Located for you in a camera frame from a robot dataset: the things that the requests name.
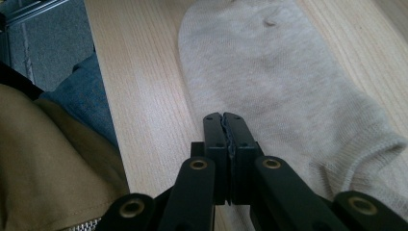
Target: sock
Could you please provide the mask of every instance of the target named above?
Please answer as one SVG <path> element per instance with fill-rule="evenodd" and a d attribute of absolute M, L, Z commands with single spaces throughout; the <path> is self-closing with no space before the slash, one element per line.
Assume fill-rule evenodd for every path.
<path fill-rule="evenodd" d="M 315 193 L 368 193 L 408 218 L 408 198 L 377 181 L 406 140 L 293 0 L 197 0 L 179 51 L 196 119 L 240 115 L 265 154 L 288 162 Z"/>

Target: metal rivet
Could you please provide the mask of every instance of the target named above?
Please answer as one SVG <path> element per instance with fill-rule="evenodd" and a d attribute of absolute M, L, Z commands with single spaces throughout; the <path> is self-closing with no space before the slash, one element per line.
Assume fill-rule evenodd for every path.
<path fill-rule="evenodd" d="M 141 199 L 130 199 L 120 206 L 119 213 L 123 218 L 134 218 L 144 210 L 144 203 Z"/>
<path fill-rule="evenodd" d="M 207 162 L 197 160 L 190 163 L 190 167 L 195 170 L 201 170 L 207 167 Z"/>
<path fill-rule="evenodd" d="M 264 160 L 264 161 L 262 162 L 262 165 L 263 165 L 264 167 L 272 168 L 272 169 L 276 169 L 276 168 L 280 168 L 280 167 L 281 167 L 281 164 L 280 164 L 278 161 L 273 160 L 273 159 L 266 159 L 266 160 Z"/>
<path fill-rule="evenodd" d="M 378 213 L 377 207 L 375 207 L 375 205 L 358 196 L 350 197 L 348 199 L 348 204 L 350 204 L 351 208 L 364 215 L 372 216 Z"/>

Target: gray carpet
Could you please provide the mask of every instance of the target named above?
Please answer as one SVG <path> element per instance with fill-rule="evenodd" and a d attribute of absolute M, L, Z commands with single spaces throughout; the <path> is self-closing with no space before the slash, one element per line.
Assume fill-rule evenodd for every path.
<path fill-rule="evenodd" d="M 1 4 L 0 11 L 7 15 L 30 2 L 8 0 Z M 93 51 L 83 0 L 69 0 L 12 26 L 9 38 L 12 68 L 43 90 L 53 90 Z"/>

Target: light wood surface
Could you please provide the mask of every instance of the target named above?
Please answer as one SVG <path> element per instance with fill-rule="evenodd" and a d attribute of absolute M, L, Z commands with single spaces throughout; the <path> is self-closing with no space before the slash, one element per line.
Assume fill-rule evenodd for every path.
<path fill-rule="evenodd" d="M 90 27 L 132 192 L 170 187 L 192 141 L 202 141 L 178 58 L 177 33 L 192 0 L 86 0 Z M 408 137 L 406 0 L 298 0 L 354 83 Z M 408 152 L 384 177 L 408 197 Z"/>

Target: blue jeans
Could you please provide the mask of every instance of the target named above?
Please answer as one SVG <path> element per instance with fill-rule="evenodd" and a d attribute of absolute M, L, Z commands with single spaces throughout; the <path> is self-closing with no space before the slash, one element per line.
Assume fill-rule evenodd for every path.
<path fill-rule="evenodd" d="M 39 98 L 59 104 L 75 119 L 118 147 L 95 53 L 76 64 L 72 74 L 54 91 L 44 92 Z"/>

